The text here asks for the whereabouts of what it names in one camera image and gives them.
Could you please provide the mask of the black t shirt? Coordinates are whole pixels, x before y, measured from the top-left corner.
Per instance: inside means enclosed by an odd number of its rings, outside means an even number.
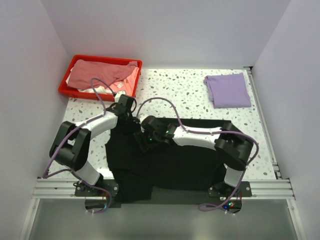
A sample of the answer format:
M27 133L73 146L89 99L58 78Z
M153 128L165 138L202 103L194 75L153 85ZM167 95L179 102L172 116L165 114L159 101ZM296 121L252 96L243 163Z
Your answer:
M226 155L220 150L157 143L143 152L135 138L140 129L136 122L117 126L105 144L107 164L118 185L115 201L150 200L154 187L205 191L224 180Z

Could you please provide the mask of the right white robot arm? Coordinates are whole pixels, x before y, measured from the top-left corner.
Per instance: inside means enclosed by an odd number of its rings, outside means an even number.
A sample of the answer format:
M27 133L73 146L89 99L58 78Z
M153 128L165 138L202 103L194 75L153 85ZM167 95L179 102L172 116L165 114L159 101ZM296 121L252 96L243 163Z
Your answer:
M216 151L227 169L223 181L214 184L213 189L230 197L241 190L241 175L245 173L255 142L232 123L198 128L185 126L180 119L177 123L165 123L152 115L139 120L140 130L134 133L134 138L144 153L159 146L193 146Z

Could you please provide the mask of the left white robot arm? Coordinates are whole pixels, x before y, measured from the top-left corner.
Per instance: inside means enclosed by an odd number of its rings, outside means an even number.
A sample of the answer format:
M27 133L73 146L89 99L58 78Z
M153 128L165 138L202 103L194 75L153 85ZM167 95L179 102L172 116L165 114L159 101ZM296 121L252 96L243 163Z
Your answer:
M88 162L90 142L106 131L131 123L134 120L132 106L136 105L135 98L121 94L97 116L78 123L63 122L49 151L50 162L67 167L79 179L76 187L81 191L110 200L112 195L104 184L103 175Z

